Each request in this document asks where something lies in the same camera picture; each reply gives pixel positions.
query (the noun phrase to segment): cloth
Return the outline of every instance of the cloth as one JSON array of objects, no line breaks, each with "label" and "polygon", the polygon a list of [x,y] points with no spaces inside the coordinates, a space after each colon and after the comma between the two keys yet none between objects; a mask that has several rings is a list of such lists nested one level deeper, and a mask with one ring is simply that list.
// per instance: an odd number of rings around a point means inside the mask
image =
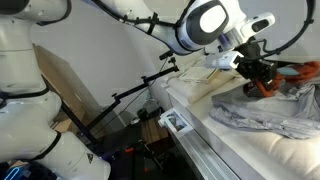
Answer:
[{"label": "cloth", "polygon": [[212,119],[249,131],[272,131],[290,138],[320,135],[320,77],[299,87],[281,87],[275,96],[249,98],[242,88],[212,97]]},{"label": "cloth", "polygon": [[194,60],[191,60],[187,63],[183,63],[183,64],[177,63],[177,66],[179,67],[180,71],[167,74],[164,78],[162,78],[162,82],[168,83],[169,80],[179,77],[181,74],[185,73],[190,67],[194,66],[199,61],[204,61],[205,59],[206,59],[206,56],[200,56],[200,57],[198,57]]},{"label": "cloth", "polygon": [[229,82],[231,79],[238,77],[236,71],[222,71],[209,84],[202,84],[196,82],[185,82],[179,80],[178,77],[171,78],[168,85],[176,90],[179,94],[184,96],[189,103],[194,103],[209,92],[221,87]]}]

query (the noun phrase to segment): black clamp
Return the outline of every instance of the black clamp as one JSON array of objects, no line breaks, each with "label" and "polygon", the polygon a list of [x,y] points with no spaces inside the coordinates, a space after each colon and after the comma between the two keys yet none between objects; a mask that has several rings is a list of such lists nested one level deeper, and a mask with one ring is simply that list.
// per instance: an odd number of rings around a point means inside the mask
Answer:
[{"label": "black clamp", "polygon": [[123,23],[126,23],[127,20],[128,20],[128,16],[127,16],[127,15],[124,15],[123,18],[122,18],[122,20],[123,20]]},{"label": "black clamp", "polygon": [[158,23],[159,23],[158,14],[154,12],[152,18],[150,19],[150,27],[149,27],[149,30],[147,31],[148,35],[152,34],[154,27]]},{"label": "black clamp", "polygon": [[119,103],[120,103],[120,99],[119,99],[117,93],[112,94],[111,97],[113,97],[116,102],[119,102]]},{"label": "black clamp", "polygon": [[276,49],[276,55],[280,55],[281,54],[281,50],[280,49]]},{"label": "black clamp", "polygon": [[168,57],[173,56],[173,52],[171,50],[167,51],[166,53],[159,56],[160,61],[167,59]]},{"label": "black clamp", "polygon": [[175,65],[176,65],[176,62],[177,62],[176,58],[175,58],[175,57],[172,57],[172,58],[169,60],[168,63],[172,63],[172,64],[175,66]]},{"label": "black clamp", "polygon": [[9,94],[8,93],[0,93],[0,98],[2,99],[0,103],[0,109],[4,108],[7,106],[7,100],[8,100]]},{"label": "black clamp", "polygon": [[314,19],[304,21],[304,24],[313,24],[313,23],[314,23]]},{"label": "black clamp", "polygon": [[139,24],[139,23],[140,23],[140,18],[137,17],[136,20],[134,21],[134,25],[137,25],[137,24]]},{"label": "black clamp", "polygon": [[149,85],[149,82],[147,81],[147,76],[142,76],[141,79],[143,80],[144,84]]}]

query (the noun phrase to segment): black wire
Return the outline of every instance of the black wire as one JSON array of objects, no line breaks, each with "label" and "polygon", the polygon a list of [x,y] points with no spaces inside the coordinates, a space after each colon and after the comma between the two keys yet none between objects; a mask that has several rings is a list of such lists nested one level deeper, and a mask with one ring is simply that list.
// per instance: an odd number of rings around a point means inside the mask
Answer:
[{"label": "black wire", "polygon": [[[106,12],[107,14],[109,14],[111,17],[113,17],[114,19],[116,19],[118,21],[130,22],[135,25],[137,25],[137,24],[151,24],[151,22],[152,22],[151,18],[144,18],[144,19],[139,19],[139,20],[138,19],[136,19],[136,20],[127,19],[126,17],[120,16],[119,14],[114,12],[110,7],[108,7],[106,4],[104,4],[101,0],[92,0],[92,2],[94,2],[100,9],[102,9],[104,12]],[[175,24],[169,23],[169,22],[164,22],[164,21],[159,21],[158,24],[162,25],[162,26],[167,26],[167,27],[175,27]]]},{"label": "black wire", "polygon": [[[161,69],[159,72],[161,72],[165,66],[165,64],[167,63],[168,58],[166,58],[165,62],[163,63]],[[116,116],[114,116],[109,122],[107,122],[107,124],[105,124],[101,129],[99,129],[93,136],[96,136],[97,134],[99,134],[103,129],[105,129],[106,126],[108,126],[111,122],[113,122],[117,117],[119,117],[125,110],[127,110],[127,108],[135,101],[137,100],[141,94],[143,94],[146,90],[148,90],[155,82],[157,81],[157,79],[155,79],[148,87],[146,87],[142,92],[140,92],[119,114],[117,114]]]},{"label": "black wire", "polygon": [[314,16],[314,11],[315,11],[315,7],[316,7],[316,0],[306,0],[307,1],[307,6],[308,6],[308,13],[307,13],[307,18],[304,22],[303,27],[301,28],[300,32],[293,37],[290,41],[288,41],[286,44],[284,44],[283,46],[274,49],[274,50],[266,50],[266,40],[264,40],[264,45],[263,45],[263,50],[267,53],[265,55],[253,58],[253,59],[245,59],[245,62],[250,62],[250,61],[256,61],[256,60],[260,60],[260,59],[264,59],[266,57],[270,57],[276,54],[280,54],[282,51],[288,49],[289,47],[291,47],[294,43],[296,43],[301,36],[306,32],[306,30],[308,29],[309,25],[313,23],[313,16]]}]

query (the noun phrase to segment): gray cloth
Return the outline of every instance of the gray cloth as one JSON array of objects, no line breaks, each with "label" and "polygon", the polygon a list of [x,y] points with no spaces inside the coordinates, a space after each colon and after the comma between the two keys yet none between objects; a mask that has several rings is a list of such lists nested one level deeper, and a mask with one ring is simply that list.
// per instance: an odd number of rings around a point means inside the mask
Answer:
[{"label": "gray cloth", "polygon": [[300,87],[284,85],[270,98],[248,98],[242,87],[212,97],[212,119],[249,131],[272,131],[289,138],[320,135],[320,77]]}]

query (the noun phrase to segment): black metal rod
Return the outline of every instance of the black metal rod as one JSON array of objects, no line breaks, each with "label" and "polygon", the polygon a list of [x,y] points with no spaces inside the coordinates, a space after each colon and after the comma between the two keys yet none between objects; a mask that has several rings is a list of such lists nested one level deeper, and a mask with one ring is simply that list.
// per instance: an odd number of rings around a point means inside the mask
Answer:
[{"label": "black metal rod", "polygon": [[127,96],[129,96],[129,95],[131,95],[131,94],[133,94],[135,92],[138,92],[138,91],[140,91],[140,90],[142,90],[144,88],[147,88],[148,86],[149,86],[148,83],[141,84],[141,85],[139,85],[139,86],[137,86],[135,88],[132,88],[132,89],[130,89],[130,90],[124,92],[124,93],[121,93],[121,94],[117,95],[116,98],[119,99],[119,100],[123,99],[123,98],[125,98],[125,97],[127,97]]},{"label": "black metal rod", "polygon": [[153,76],[150,76],[150,77],[146,78],[144,80],[144,82],[151,82],[151,81],[154,81],[154,80],[158,79],[159,77],[162,77],[162,76],[167,75],[167,74],[172,73],[172,72],[178,72],[178,71],[179,71],[179,68],[177,66],[173,66],[173,67],[171,67],[169,69],[166,69],[166,70],[161,71],[161,72],[159,72],[159,73],[157,73],[157,74],[155,74]]},{"label": "black metal rod", "polygon": [[109,106],[107,109],[105,109],[98,117],[96,117],[88,126],[87,126],[87,129],[88,130],[91,130],[95,125],[97,125],[104,117],[106,117],[111,111],[113,111],[114,108],[116,108],[120,103],[121,103],[121,99],[137,92],[137,91],[140,91],[144,88],[147,88],[149,86],[149,82],[151,81],[154,81],[156,79],[158,79],[159,77],[161,76],[164,76],[164,75],[167,75],[171,72],[177,72],[179,71],[179,68],[177,66],[173,66],[167,70],[164,70],[164,71],[161,71],[153,76],[150,76],[148,78],[145,78],[143,80],[143,84],[135,87],[135,88],[132,88],[124,93],[121,93],[119,95],[114,95],[114,99],[115,99],[115,102]]},{"label": "black metal rod", "polygon": [[62,101],[61,109],[69,116],[72,122],[80,129],[80,131],[91,141],[92,144],[97,144],[98,140],[90,133],[90,131],[84,126],[78,117],[72,112],[68,105]]},{"label": "black metal rod", "polygon": [[87,125],[87,129],[91,130],[95,125],[97,125],[106,115],[108,115],[114,108],[120,104],[120,101],[115,101],[111,106],[105,109],[99,116],[97,116],[90,124]]}]

